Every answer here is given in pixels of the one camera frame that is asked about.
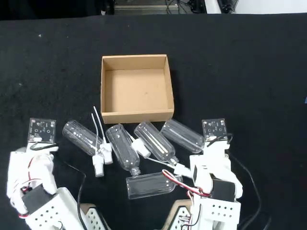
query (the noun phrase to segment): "cardboard box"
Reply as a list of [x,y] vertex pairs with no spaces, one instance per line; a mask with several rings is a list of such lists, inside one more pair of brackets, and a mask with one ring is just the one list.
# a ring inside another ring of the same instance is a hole
[[166,121],[174,114],[166,55],[103,56],[101,79],[106,124]]

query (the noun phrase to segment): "bottle neck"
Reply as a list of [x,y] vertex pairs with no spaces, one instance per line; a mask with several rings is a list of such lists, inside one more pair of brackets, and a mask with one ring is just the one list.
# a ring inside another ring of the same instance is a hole
[[141,171],[139,169],[139,167],[134,167],[132,169],[130,169],[130,173],[132,176],[137,176],[141,174]]
[[173,156],[171,159],[168,161],[171,165],[176,166],[176,164],[179,162],[178,158]]

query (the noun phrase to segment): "circuit board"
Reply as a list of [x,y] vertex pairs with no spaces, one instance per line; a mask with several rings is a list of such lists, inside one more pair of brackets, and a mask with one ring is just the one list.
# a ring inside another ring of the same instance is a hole
[[30,118],[28,142],[54,143],[56,120]]
[[205,141],[211,141],[227,134],[225,119],[223,118],[202,120],[201,122]]

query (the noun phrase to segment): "black cable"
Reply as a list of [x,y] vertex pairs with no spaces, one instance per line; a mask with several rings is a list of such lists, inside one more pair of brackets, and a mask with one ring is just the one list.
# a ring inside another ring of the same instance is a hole
[[192,227],[192,226],[196,225],[198,223],[199,219],[200,219],[200,215],[201,215],[201,204],[200,204],[200,211],[198,213],[198,217],[197,217],[196,222],[194,224],[183,224],[183,225],[181,225],[181,230],[183,229],[184,226]]
[[81,199],[81,194],[82,194],[82,190],[83,190],[83,186],[84,186],[84,183],[85,183],[85,179],[86,179],[86,174],[82,171],[80,171],[79,169],[73,167],[72,165],[68,164],[66,161],[64,161],[59,155],[57,155],[57,157],[64,163],[66,164],[67,166],[69,166],[70,168],[76,170],[77,172],[81,173],[83,175],[83,180],[82,180],[82,183],[80,185],[80,188],[79,188],[79,192],[78,192],[78,198],[77,198],[77,211],[78,211],[78,217],[79,217],[79,220],[82,224],[82,227],[84,228],[84,230],[87,230],[86,228],[86,225],[82,219],[82,216],[81,216],[81,211],[80,211],[80,199]]
[[166,12],[169,14],[172,14],[171,10],[169,9],[169,6],[173,3],[174,0],[171,0],[169,4],[167,4],[167,1],[165,0],[166,4]]
[[179,8],[180,2],[177,0],[177,6],[178,6],[178,14],[180,14],[180,8]]
[[186,11],[186,9],[181,5],[181,2],[183,2],[183,1],[178,1],[178,6],[180,6],[182,9],[183,9],[183,11],[184,11],[184,13],[188,13],[187,11]]
[[50,145],[47,145],[47,146],[42,146],[42,147],[37,147],[37,148],[35,148],[35,146],[36,146],[38,143],[39,143],[39,142],[36,142],[36,143],[34,143],[32,146],[30,146],[30,150],[39,151],[39,150],[46,150],[46,149],[49,149],[49,148],[58,146],[57,143],[54,143],[54,144],[50,144]]
[[207,145],[207,147],[211,146],[213,143],[217,142],[218,140],[223,139],[224,137],[230,137],[230,139],[228,140],[228,144],[229,144],[232,141],[233,135],[231,133],[221,135],[221,136],[213,139],[212,141],[209,141],[209,144]]
[[247,167],[245,167],[245,166],[244,166],[236,157],[234,157],[232,154],[229,154],[229,158],[232,158],[233,160],[235,160],[235,161],[237,162],[237,164],[240,165],[241,168],[243,168],[243,169],[248,173],[248,175],[249,175],[249,177],[250,177],[250,180],[251,180],[251,182],[252,182],[252,184],[253,184],[253,186],[254,186],[254,190],[255,190],[255,193],[256,193],[256,196],[257,196],[257,199],[258,199],[258,202],[259,202],[258,208],[257,208],[256,212],[255,212],[255,213],[252,215],[252,217],[251,217],[249,220],[247,220],[247,221],[243,224],[243,226],[240,228],[240,230],[245,230],[245,229],[251,224],[251,222],[253,222],[253,221],[255,220],[255,218],[256,218],[256,217],[258,216],[258,214],[260,213],[260,210],[261,210],[261,207],[262,207],[262,201],[261,201],[261,197],[260,197],[258,188],[257,188],[257,186],[256,186],[256,184],[255,184],[254,179],[253,179],[253,176],[251,175],[251,173],[250,173],[250,171],[247,169]]

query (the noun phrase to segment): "black fabric surface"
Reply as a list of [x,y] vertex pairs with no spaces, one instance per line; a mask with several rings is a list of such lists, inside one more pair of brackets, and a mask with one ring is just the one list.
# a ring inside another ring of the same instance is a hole
[[[92,159],[62,138],[76,119],[94,131],[90,113],[100,104],[102,55],[167,54],[174,118],[202,133],[201,119],[226,119],[231,152],[254,175],[262,213],[249,229],[306,225],[307,14],[89,17],[0,22],[1,229],[26,229],[5,195],[10,151],[26,145],[30,117],[57,120],[57,154],[87,174],[81,201],[100,207],[113,230],[159,229],[183,188],[128,200],[129,172],[114,164],[95,178]],[[127,125],[132,131],[136,124]],[[175,145],[189,164],[189,153]],[[141,159],[141,172],[163,167]],[[257,207],[247,174],[241,218]],[[55,156],[57,185],[76,198],[81,176]]]

